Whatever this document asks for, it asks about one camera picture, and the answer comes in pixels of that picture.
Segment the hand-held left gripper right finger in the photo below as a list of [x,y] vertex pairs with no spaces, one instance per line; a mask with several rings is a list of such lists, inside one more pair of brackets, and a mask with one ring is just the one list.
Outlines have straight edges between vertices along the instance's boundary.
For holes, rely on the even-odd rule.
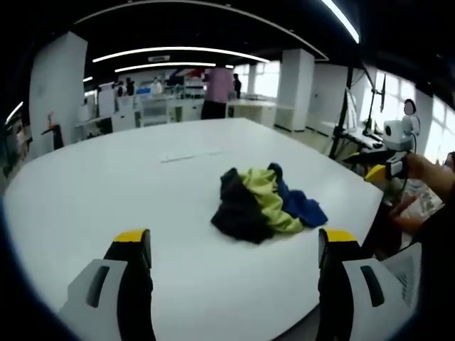
[[418,246],[380,261],[347,231],[318,234],[317,340],[392,340],[418,308]]

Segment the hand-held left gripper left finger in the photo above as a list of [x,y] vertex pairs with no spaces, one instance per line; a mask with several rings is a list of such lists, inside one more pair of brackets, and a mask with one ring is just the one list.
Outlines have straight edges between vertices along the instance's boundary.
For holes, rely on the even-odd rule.
[[155,340],[153,287],[150,231],[126,231],[69,284],[58,317],[79,340]]

